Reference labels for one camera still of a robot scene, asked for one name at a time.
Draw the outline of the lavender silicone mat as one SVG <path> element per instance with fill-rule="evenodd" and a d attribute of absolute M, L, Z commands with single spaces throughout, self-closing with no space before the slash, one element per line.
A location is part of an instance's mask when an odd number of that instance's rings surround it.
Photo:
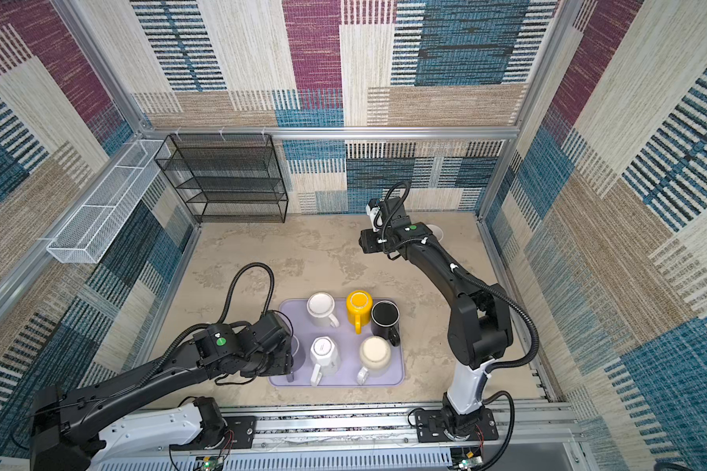
<path fill-rule="evenodd" d="M 311 386 L 310 376 L 314 369 L 314 361 L 310 348 L 315 339 L 330 337 L 339 347 L 341 365 L 333 375 L 324 376 L 320 388 L 358 388 L 357 373 L 361 370 L 359 347 L 371 336 L 369 325 L 363 328 L 363 333 L 357 335 L 355 326 L 348 321 L 345 298 L 336 299 L 335 315 L 341 326 L 319 327 L 314 325 L 312 317 L 306 309 L 306 299 L 287 299 L 281 302 L 279 311 L 286 314 L 294 325 L 294 380 L 288 376 L 274 376 L 269 382 L 276 388 L 306 388 Z"/>

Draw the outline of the cream upside-down mug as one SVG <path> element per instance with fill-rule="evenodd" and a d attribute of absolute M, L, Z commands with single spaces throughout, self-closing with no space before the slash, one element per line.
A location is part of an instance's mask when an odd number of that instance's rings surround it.
<path fill-rule="evenodd" d="M 370 336 L 359 347 L 359 360 L 361 369 L 357 373 L 357 383 L 362 386 L 387 371 L 392 360 L 392 347 L 385 339 Z"/>

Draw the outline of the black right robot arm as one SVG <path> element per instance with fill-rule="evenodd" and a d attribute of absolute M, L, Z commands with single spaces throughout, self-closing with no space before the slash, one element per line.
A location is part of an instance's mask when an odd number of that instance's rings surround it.
<path fill-rule="evenodd" d="M 405 208 L 409 194 L 410 182 L 402 181 L 383 198 L 369 200 L 371 227 L 361 232 L 359 246 L 365 253 L 412 263 L 449 305 L 447 340 L 457 364 L 432 424 L 449 440 L 465 440 L 489 422 L 490 400 L 482 396 L 491 374 L 536 359 L 539 334 L 529 314 L 501 286 L 473 276 L 449 255 L 428 225 L 410 221 Z"/>

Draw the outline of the yellow ceramic mug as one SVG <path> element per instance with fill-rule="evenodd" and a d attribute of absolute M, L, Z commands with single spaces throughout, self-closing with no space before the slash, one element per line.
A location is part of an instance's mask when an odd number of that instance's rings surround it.
<path fill-rule="evenodd" d="M 346 298 L 349 322 L 355 327 L 355 333 L 361 335 L 363 328 L 370 323 L 373 298 L 365 290 L 355 290 Z"/>

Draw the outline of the white faceted ceramic mug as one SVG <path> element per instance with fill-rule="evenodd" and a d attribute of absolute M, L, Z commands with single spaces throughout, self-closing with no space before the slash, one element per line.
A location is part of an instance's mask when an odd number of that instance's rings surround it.
<path fill-rule="evenodd" d="M 317 387 L 323 378 L 334 376 L 340 369 L 340 349 L 328 336 L 318 337 L 313 341 L 310 356 L 313 363 L 310 384 L 313 387 Z"/>

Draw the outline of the black ceramic mug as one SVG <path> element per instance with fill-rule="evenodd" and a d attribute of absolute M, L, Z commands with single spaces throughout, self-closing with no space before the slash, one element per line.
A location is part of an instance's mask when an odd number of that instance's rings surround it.
<path fill-rule="evenodd" d="M 381 300 L 371 310 L 371 333 L 388 341 L 393 347 L 401 345 L 400 311 L 389 300 Z"/>

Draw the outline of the white upside-down mug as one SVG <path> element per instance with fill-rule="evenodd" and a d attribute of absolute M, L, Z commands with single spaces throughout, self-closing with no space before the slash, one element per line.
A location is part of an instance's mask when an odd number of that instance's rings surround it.
<path fill-rule="evenodd" d="M 314 325 L 320 328 L 340 327 L 340 321 L 336 315 L 336 300 L 328 292 L 317 292 L 306 302 L 308 316 Z"/>

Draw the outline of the light blue ceramic mug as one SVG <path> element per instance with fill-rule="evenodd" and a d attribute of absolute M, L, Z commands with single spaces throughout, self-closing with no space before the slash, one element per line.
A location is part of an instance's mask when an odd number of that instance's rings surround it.
<path fill-rule="evenodd" d="M 437 241 L 441 243 L 445 236 L 444 231 L 439 226 L 433 224 L 428 224 L 427 227 L 428 229 L 430 229 L 430 231 L 432 231 L 432 234 L 434 235 L 435 239 L 437 239 Z"/>

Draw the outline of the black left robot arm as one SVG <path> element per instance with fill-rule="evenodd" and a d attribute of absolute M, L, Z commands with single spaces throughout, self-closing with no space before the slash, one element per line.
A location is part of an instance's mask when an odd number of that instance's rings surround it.
<path fill-rule="evenodd" d="M 161 413 L 144 413 L 132 425 L 126 417 L 182 389 L 212 381 L 230 386 L 240 375 L 246 385 L 260 377 L 285 376 L 294 359 L 293 324 L 263 306 L 259 318 L 228 322 L 225 305 L 217 322 L 184 329 L 163 355 L 92 386 L 62 392 L 47 387 L 31 407 L 29 467 L 88 470 L 100 461 L 151 447 L 229 451 L 236 432 L 214 398 L 199 396 Z"/>

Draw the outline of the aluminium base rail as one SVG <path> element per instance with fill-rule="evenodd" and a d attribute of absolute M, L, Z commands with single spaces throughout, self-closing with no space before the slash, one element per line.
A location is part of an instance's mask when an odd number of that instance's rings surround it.
<path fill-rule="evenodd" d="M 450 470 L 463 459 L 500 457 L 497 470 L 595 470 L 573 408 L 565 402 L 500 398 L 485 432 L 465 441 L 428 437 L 416 425 L 435 402 L 232 407 L 231 449 L 168 451 L 158 445 L 112 458 L 103 470 Z"/>

